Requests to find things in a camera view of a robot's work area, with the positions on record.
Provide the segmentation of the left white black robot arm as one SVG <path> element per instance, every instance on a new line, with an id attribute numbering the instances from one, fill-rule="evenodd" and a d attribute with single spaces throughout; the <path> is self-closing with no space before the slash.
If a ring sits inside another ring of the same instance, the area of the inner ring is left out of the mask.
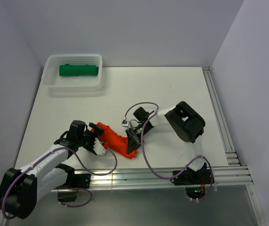
<path id="1" fill-rule="evenodd" d="M 0 185 L 0 210 L 5 219 L 28 217 L 37 202 L 53 189 L 71 188 L 75 169 L 64 164 L 79 148 L 95 155 L 104 153 L 101 126 L 74 120 L 52 146 L 39 158 L 19 169 L 8 169 Z"/>

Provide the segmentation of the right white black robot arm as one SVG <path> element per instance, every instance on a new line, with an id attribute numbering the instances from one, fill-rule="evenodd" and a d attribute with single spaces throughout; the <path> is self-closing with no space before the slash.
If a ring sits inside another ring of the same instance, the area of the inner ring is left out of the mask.
<path id="1" fill-rule="evenodd" d="M 142 104 L 154 105 L 156 109 L 152 112 L 148 112 L 142 107 L 137 108 L 133 115 L 137 119 L 138 125 L 133 127 L 131 122 L 127 119 L 127 114 L 132 108 Z M 190 147 L 188 154 L 191 160 L 180 172 L 170 178 L 163 177 L 154 171 L 148 162 L 144 149 L 144 135 L 160 125 L 170 125 L 178 138 L 187 143 Z M 190 182 L 194 184 L 199 183 L 204 177 L 208 164 L 208 160 L 203 156 L 201 142 L 205 125 L 205 120 L 184 101 L 162 110 L 159 110 L 159 105 L 153 102 L 137 103 L 126 111 L 124 119 L 122 120 L 122 126 L 128 127 L 126 129 L 126 153 L 131 154 L 135 149 L 141 146 L 143 157 L 148 168 L 158 178 L 171 180 L 186 172 Z"/>

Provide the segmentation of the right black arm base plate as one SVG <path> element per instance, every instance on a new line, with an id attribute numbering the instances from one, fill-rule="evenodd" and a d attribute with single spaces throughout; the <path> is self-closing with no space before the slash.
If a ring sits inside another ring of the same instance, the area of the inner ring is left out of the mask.
<path id="1" fill-rule="evenodd" d="M 170 181 L 176 186 L 210 185 L 211 182 L 214 183 L 214 179 L 209 169 L 198 171 L 187 169 L 181 175 Z"/>

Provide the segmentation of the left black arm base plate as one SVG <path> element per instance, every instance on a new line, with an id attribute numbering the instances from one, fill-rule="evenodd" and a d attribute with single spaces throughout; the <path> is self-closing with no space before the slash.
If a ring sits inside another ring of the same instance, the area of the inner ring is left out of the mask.
<path id="1" fill-rule="evenodd" d="M 85 188 L 88 189 L 90 187 L 91 182 L 91 174 L 68 174 L 68 177 L 63 185 L 58 186 L 59 189 L 64 188 Z"/>

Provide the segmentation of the orange polo t shirt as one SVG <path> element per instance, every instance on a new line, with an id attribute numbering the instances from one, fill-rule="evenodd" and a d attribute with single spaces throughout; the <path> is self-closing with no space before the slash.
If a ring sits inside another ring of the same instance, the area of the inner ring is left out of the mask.
<path id="1" fill-rule="evenodd" d="M 104 133 L 101 136 L 101 142 L 105 149 L 111 149 L 128 159 L 137 157 L 137 149 L 132 151 L 130 154 L 127 154 L 127 137 L 117 134 L 110 128 L 110 126 L 101 122 L 98 122 L 97 125 L 100 125 L 104 129 Z"/>

